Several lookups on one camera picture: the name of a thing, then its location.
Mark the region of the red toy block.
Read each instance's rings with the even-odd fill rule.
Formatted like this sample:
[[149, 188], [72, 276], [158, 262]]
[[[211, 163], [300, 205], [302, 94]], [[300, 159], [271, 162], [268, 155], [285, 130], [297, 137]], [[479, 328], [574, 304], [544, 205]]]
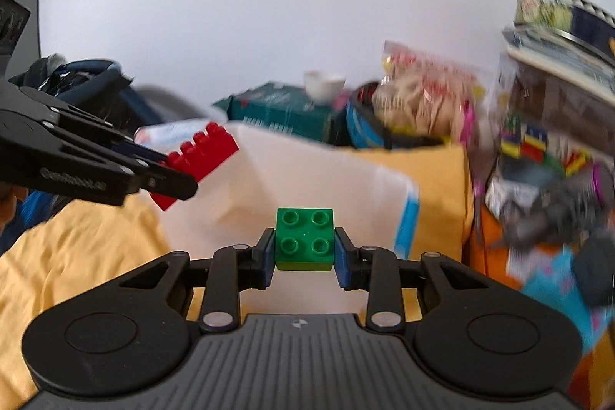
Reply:
[[163, 166], [190, 174], [200, 182], [237, 151], [239, 146], [233, 136], [223, 125], [214, 122], [205, 127], [205, 132], [197, 132], [190, 141], [157, 152], [164, 156]]

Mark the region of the green duplo brick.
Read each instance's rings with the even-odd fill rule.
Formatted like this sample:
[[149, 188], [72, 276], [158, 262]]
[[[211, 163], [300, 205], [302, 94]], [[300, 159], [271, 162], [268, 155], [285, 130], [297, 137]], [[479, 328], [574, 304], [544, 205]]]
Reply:
[[335, 260], [334, 234], [334, 212], [330, 208], [278, 208], [275, 226], [277, 269], [329, 272]]

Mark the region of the baby wipes pack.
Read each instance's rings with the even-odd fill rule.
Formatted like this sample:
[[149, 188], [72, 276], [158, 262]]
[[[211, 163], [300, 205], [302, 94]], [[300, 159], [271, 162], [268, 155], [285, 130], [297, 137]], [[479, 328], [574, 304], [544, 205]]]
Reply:
[[152, 150], [171, 150], [190, 141], [197, 132], [205, 132], [205, 127], [214, 122], [208, 118], [198, 118], [144, 126], [136, 130], [133, 140]]

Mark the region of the white plastic bin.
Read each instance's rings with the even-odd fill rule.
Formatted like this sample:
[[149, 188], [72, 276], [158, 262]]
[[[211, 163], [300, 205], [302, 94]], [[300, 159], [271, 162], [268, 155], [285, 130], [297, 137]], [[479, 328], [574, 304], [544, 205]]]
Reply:
[[197, 194], [157, 213], [169, 247], [208, 258], [255, 244], [281, 207], [330, 208], [357, 247], [410, 255], [419, 191], [366, 152], [304, 141], [240, 122], [225, 126], [239, 150], [199, 183]]

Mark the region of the orange box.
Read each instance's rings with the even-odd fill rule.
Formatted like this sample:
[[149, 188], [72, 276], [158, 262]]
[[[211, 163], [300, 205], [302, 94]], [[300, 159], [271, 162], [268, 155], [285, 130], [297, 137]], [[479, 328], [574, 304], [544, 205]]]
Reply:
[[[491, 247], [501, 238], [499, 220], [485, 205], [480, 208], [479, 215], [480, 231], [473, 228], [464, 249], [464, 262], [491, 279], [520, 289], [522, 282], [508, 274], [509, 250], [506, 247]], [[578, 364], [567, 394], [584, 409], [614, 406], [614, 347], [609, 330]]]

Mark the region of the green book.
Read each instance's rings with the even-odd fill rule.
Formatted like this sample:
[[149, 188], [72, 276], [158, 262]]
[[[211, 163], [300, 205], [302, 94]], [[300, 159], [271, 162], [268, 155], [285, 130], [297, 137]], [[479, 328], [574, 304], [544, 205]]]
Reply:
[[267, 82], [214, 103], [231, 121], [320, 141], [333, 146], [351, 144], [346, 125], [349, 91], [329, 105], [317, 105], [303, 87]]

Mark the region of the blue black basket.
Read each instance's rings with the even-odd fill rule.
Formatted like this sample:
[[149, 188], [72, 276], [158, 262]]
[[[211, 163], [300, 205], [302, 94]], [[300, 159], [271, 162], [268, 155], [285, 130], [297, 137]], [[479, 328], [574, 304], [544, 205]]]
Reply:
[[379, 83], [367, 82], [356, 88], [346, 104], [346, 127], [357, 149], [418, 149], [443, 146], [442, 139], [394, 133], [375, 116], [372, 97]]

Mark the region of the white ceramic bowl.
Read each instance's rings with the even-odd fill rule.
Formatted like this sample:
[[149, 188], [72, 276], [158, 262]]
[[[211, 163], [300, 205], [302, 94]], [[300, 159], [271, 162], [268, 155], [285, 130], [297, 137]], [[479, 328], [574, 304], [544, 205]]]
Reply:
[[342, 93], [346, 78], [330, 72], [309, 71], [303, 75], [306, 95], [316, 105], [331, 105]]

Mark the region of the snack bag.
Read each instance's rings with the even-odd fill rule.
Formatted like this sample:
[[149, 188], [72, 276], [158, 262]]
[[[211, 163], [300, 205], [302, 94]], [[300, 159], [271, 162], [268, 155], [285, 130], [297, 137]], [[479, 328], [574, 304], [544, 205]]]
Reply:
[[469, 144], [486, 91], [479, 69], [386, 41], [385, 77], [371, 98], [375, 116], [394, 133]]

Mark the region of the grey hair dryer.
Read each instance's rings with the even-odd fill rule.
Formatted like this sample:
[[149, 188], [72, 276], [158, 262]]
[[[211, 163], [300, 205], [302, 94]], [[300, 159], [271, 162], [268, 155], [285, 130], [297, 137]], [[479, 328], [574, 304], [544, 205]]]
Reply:
[[565, 244], [604, 224], [614, 209], [614, 178], [603, 163], [539, 191], [530, 212], [502, 227], [498, 247], [526, 250], [535, 244]]

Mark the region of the clear box of toys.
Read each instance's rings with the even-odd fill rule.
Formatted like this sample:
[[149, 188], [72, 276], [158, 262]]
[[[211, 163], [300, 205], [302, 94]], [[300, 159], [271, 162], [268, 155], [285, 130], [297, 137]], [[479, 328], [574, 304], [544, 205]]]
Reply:
[[589, 77], [504, 54], [494, 88], [504, 151], [570, 176], [589, 163], [614, 166], [614, 94]]

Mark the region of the stack of books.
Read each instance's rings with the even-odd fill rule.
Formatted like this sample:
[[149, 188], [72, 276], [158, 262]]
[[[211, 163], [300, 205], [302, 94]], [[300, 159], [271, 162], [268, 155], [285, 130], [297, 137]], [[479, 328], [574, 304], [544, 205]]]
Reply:
[[544, 28], [505, 27], [502, 35], [512, 59], [557, 76], [596, 97], [614, 94], [614, 66], [566, 37]]

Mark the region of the round cookie tin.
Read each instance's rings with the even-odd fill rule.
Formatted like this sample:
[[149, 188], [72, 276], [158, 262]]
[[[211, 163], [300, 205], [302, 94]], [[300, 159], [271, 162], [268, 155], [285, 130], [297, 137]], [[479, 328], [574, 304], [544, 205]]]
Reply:
[[614, 58], [614, 16], [588, 0], [517, 0], [514, 24], [538, 26]]

